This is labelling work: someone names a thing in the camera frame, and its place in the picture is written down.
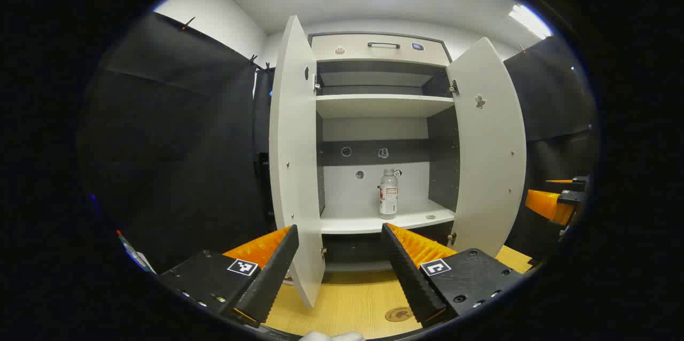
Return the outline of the white papers with pens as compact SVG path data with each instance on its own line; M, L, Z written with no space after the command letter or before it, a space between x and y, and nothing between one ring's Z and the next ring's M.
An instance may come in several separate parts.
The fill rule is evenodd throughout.
M117 234L120 243L132 261L134 261L134 263L136 263L145 272L156 274L156 271L154 268L152 268L149 261L147 261L147 258L144 256L144 254L136 251L132 244L130 244L130 242L127 241L127 239L123 236L120 230L116 230L115 233Z

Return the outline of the grey white cabinet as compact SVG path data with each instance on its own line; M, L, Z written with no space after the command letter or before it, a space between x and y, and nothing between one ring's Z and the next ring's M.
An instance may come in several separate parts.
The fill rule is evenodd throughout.
M310 35L332 33L397 34ZM398 35L440 41L434 37ZM317 96L396 94L451 98L447 66L317 59L317 68ZM330 203L376 203L379 207L378 185L386 168L395 169L398 177L398 204L429 199L455 212L460 167L455 106L426 119L322 119L317 113L317 149L322 214ZM456 236L454 221L408 230L447 246L454 243ZM379 237L380 232L322 234L323 246L328 251L328 271L389 269L389 262L379 248Z

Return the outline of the beige cabinet drawer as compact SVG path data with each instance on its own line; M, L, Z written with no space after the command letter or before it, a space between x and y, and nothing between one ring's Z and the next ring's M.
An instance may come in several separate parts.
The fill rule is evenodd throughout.
M368 42L395 42L400 49L371 47ZM310 35L318 61L393 61L445 67L452 59L442 41L398 34L332 33Z

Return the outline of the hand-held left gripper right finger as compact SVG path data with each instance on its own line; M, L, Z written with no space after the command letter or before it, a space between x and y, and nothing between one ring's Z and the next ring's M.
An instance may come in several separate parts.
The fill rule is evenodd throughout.
M477 248L456 252L386 222L381 243L415 319L434 326L496 302L523 274Z

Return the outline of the small ceiling light panel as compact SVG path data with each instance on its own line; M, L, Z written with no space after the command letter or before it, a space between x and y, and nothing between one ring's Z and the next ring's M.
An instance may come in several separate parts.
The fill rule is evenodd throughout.
M544 20L540 19L535 12L524 5L513 5L509 17L516 20L520 25L523 25L523 27L540 40L544 40L553 34Z

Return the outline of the clear plastic bottle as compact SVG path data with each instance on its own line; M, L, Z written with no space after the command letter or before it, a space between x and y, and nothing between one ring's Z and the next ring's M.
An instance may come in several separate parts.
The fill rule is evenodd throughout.
M379 216L382 219L393 219L398 211L398 177L395 169L383 170L383 177L379 181Z

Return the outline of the white cabinet shelf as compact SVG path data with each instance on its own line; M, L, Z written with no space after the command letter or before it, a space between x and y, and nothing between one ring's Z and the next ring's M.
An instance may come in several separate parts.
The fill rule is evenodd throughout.
M316 97L322 119L426 119L454 106L446 97L353 94Z
M434 220L426 219L435 215ZM455 213L429 199L400 203L393 219L379 216L376 203L330 203L321 216L321 233L326 235L372 234L381 231L384 222L405 229L427 227L454 221Z

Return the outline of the round cork coaster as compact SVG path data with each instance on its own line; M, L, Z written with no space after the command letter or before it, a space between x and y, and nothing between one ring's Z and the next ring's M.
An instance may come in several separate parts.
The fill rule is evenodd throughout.
M403 322L412 319L412 317L414 317L414 314L410 307L402 306L388 310L388 312L384 314L384 317L389 322Z

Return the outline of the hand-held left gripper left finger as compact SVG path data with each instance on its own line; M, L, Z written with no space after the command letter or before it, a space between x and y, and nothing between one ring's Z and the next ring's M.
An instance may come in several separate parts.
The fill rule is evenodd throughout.
M293 224L224 253L202 250L158 279L205 312L258 328L269 316L299 245Z

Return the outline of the white door with bar handle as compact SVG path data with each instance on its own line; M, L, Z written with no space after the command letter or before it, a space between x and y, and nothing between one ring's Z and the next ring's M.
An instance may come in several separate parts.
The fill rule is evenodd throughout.
M289 271L306 307L325 272L317 166L317 59L291 15L281 40L271 94L269 160L277 227L292 227L299 246Z

